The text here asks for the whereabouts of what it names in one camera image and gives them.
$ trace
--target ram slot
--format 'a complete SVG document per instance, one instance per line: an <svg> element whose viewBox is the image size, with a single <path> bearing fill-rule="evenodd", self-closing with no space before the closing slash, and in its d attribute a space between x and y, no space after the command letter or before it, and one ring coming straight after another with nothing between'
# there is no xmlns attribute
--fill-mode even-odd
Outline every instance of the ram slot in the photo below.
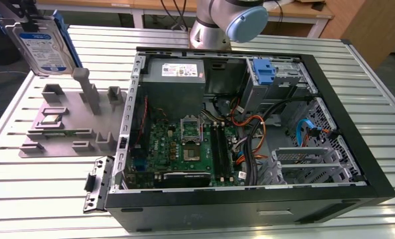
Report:
<svg viewBox="0 0 395 239"><path fill-rule="evenodd" d="M229 157L228 157L228 143L227 143L224 127L219 127L217 129L217 142L219 142L220 161L221 161L221 167L223 167L223 177L227 179L231 177L231 163L229 163Z"/></svg>
<svg viewBox="0 0 395 239"><path fill-rule="evenodd" d="M217 127L211 126L211 148L212 148L212 159L213 159L213 169L215 169L215 178L219 180L223 177L223 166L220 160L220 151L219 151L219 141L217 141Z"/></svg>

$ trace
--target power supply label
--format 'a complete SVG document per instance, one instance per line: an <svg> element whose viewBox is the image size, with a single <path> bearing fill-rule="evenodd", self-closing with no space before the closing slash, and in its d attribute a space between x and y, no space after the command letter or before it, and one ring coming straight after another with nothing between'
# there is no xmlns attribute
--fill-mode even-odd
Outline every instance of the power supply label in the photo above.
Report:
<svg viewBox="0 0 395 239"><path fill-rule="evenodd" d="M197 77L196 64L163 64L161 76Z"/></svg>

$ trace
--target hard drive label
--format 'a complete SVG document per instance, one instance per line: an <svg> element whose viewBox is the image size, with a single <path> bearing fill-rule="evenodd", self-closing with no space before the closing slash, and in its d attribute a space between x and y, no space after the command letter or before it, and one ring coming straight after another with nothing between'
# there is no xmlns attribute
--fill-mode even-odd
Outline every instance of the hard drive label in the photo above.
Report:
<svg viewBox="0 0 395 239"><path fill-rule="evenodd" d="M21 33L23 40L39 67L45 71L65 71L67 64L63 61L59 46L49 34Z"/></svg>

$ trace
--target green circuit board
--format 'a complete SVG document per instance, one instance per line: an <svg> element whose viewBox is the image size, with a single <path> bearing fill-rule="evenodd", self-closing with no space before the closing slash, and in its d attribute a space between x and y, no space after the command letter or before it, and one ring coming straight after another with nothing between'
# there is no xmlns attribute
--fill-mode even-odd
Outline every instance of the green circuit board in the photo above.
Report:
<svg viewBox="0 0 395 239"><path fill-rule="evenodd" d="M197 128L197 125L185 124L183 135L197 135ZM137 188L152 188L151 181L153 180L153 173L177 171L211 173L212 181L209 186L212 187L240 185L240 181L237 180L239 172L233 172L231 158L229 167L233 172L233 178L224 179L223 182L215 179L209 129L211 126L204 124L201 141L199 144L189 145L181 143L180 123L159 122L151 126L148 157L139 162L144 170L136 173ZM236 136L235 128L225 127L224 129L225 137L232 139Z"/></svg>

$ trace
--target metal slatted table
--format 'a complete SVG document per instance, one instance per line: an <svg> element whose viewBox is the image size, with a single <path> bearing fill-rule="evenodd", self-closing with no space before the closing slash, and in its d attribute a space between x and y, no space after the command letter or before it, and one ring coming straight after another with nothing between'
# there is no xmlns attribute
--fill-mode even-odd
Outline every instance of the metal slatted table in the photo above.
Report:
<svg viewBox="0 0 395 239"><path fill-rule="evenodd" d="M187 47L177 31L71 26L99 89L128 89L137 46ZM395 98L353 47L339 40L260 36L233 49L312 54L395 187ZM45 84L79 91L71 77L31 73L0 119L0 238L395 238L395 198L323 224L128 234L108 213L83 214L88 171L97 157L20 158L19 146L43 103Z"/></svg>

